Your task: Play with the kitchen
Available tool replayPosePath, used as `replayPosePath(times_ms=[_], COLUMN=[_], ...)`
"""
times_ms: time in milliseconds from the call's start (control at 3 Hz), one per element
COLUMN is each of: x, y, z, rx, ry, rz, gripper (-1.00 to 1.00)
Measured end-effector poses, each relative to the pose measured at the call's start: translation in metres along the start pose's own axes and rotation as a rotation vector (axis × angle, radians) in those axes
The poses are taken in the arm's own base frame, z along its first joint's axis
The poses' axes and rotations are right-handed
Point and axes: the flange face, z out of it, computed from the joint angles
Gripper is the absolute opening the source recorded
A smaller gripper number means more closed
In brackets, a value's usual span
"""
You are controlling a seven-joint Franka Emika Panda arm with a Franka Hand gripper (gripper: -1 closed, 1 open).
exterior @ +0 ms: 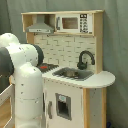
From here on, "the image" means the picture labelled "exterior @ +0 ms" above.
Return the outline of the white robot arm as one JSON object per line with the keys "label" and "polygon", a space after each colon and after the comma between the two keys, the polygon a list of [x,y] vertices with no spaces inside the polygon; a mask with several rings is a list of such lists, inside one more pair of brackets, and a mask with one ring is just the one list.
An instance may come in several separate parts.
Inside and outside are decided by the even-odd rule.
{"label": "white robot arm", "polygon": [[42,128],[43,82],[38,66],[42,49],[21,44],[11,33],[0,35],[0,75],[11,78],[11,85],[0,97],[0,106],[10,97],[11,118],[3,128]]}

